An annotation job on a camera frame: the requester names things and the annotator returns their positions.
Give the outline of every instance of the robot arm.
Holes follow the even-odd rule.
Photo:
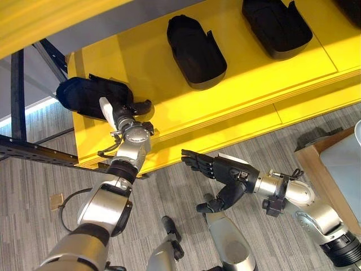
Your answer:
[[[201,171],[208,178],[225,183],[225,187],[236,187],[241,183],[239,191],[228,190],[227,194],[219,193],[216,202],[200,204],[206,207],[202,212],[214,212],[216,203],[218,212],[236,203],[243,193],[259,193],[265,198],[262,208],[267,215],[277,217],[282,211],[290,213],[305,233],[323,249],[336,268],[361,270],[360,242],[348,231],[332,207],[315,199],[310,186],[295,180],[298,174],[262,174],[247,162],[228,155],[219,154],[216,158],[211,158],[186,150],[182,150],[182,154],[182,161],[191,166],[192,170]]]
[[[132,184],[150,151],[152,126],[136,122],[132,112],[100,99],[104,116],[124,140],[107,174],[93,189],[78,214],[78,227],[50,252],[37,271],[125,270],[107,266],[110,237],[120,234],[128,221]]]
[[[262,208],[273,216],[278,213],[279,210],[272,209],[271,205],[279,195],[282,196],[279,187],[284,186],[281,211],[290,213],[297,220],[338,270],[361,270],[361,244],[337,212],[328,204],[315,199],[312,188],[306,183],[287,179],[284,174],[272,172],[258,178],[254,192],[266,198]]]

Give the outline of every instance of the gray wall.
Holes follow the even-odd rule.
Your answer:
[[[133,0],[91,19],[85,20],[48,39],[63,54],[80,49],[123,30],[132,28],[201,0]],[[0,60],[0,119],[10,114],[10,56]],[[58,80],[37,51],[24,50],[25,105],[48,96],[58,87]]]

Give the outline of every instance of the striped carpet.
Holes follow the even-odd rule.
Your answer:
[[[244,141],[220,150],[249,161],[267,172],[270,168],[291,173],[298,163],[293,155],[297,137],[321,127],[326,131],[348,128],[361,119],[361,104]],[[72,126],[71,114],[58,104],[27,116],[28,141],[35,142]],[[9,134],[9,127],[1,128]],[[68,133],[44,146],[75,153],[74,134]],[[10,158],[0,162],[0,267],[2,270],[34,270],[59,239],[66,235],[57,212],[49,210],[49,196],[91,187],[101,173],[87,172]],[[195,205],[202,195],[222,187],[192,172],[183,164],[152,172],[136,180],[130,200],[133,210],[123,234],[112,238],[109,260],[130,271],[146,269],[152,250],[165,232],[160,218],[174,218],[183,236],[185,257],[177,270],[206,270],[220,264],[202,215]],[[85,195],[76,196],[64,211],[65,223],[75,227]],[[322,250],[313,244],[289,215],[265,215],[262,199],[245,195],[227,215],[240,228],[256,256],[260,270],[333,270]]]

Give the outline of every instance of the black joint cap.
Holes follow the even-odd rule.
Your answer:
[[[336,267],[351,265],[361,260],[361,244],[350,231],[320,247]]]
[[[87,234],[98,238],[103,243],[104,247],[107,246],[110,238],[109,232],[105,228],[91,223],[82,224],[69,233],[69,235],[73,234]]]
[[[124,207],[122,215],[121,215],[120,219],[118,220],[118,223],[112,232],[112,237],[117,236],[118,234],[120,234],[124,231],[125,226],[128,222],[132,207],[133,207],[132,202],[130,202],[128,200],[126,203],[126,206]]]
[[[128,162],[115,160],[111,163],[106,173],[124,178],[133,184],[138,170]]]

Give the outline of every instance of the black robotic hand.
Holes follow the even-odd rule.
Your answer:
[[[226,210],[234,205],[244,193],[252,193],[259,171],[249,164],[228,158],[199,154],[182,150],[182,161],[193,171],[200,171],[207,178],[216,179],[225,184],[215,199],[197,205],[200,213],[215,213]]]

